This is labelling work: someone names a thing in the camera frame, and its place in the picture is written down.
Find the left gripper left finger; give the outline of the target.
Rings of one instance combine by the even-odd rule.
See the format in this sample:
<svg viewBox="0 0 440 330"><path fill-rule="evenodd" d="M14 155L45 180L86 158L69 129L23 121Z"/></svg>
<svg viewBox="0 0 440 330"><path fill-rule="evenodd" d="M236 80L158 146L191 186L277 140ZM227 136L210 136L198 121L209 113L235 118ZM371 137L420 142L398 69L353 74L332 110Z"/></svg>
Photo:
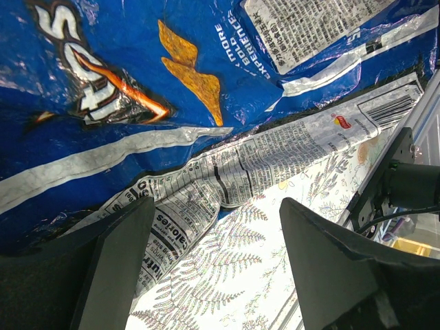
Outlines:
<svg viewBox="0 0 440 330"><path fill-rule="evenodd" d="M142 197L70 234L1 255L1 328L124 329L154 209Z"/></svg>

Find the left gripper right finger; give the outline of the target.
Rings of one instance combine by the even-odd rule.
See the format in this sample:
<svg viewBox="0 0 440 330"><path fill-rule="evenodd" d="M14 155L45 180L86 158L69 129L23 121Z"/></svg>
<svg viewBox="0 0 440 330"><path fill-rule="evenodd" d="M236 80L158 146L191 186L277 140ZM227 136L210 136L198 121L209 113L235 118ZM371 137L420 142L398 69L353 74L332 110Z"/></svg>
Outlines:
<svg viewBox="0 0 440 330"><path fill-rule="evenodd" d="M279 214L306 329L439 328L439 260L376 243L292 198Z"/></svg>

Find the blue chips bag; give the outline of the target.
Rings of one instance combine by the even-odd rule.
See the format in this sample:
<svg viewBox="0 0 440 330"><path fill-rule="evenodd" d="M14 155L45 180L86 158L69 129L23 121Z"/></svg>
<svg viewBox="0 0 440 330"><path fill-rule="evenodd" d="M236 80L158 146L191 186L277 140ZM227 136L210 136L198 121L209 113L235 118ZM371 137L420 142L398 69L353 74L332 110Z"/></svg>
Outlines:
<svg viewBox="0 0 440 330"><path fill-rule="evenodd" d="M397 123L435 70L438 1L2 1L1 253L144 196L157 257Z"/></svg>

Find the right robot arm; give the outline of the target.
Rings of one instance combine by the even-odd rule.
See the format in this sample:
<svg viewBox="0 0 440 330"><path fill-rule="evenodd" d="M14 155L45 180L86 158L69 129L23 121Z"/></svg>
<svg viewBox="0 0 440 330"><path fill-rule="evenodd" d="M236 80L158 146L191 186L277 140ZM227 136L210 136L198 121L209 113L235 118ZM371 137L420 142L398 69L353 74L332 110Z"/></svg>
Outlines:
<svg viewBox="0 0 440 330"><path fill-rule="evenodd" d="M389 162L380 168L377 187L376 206L388 203L409 210L437 207L439 167Z"/></svg>

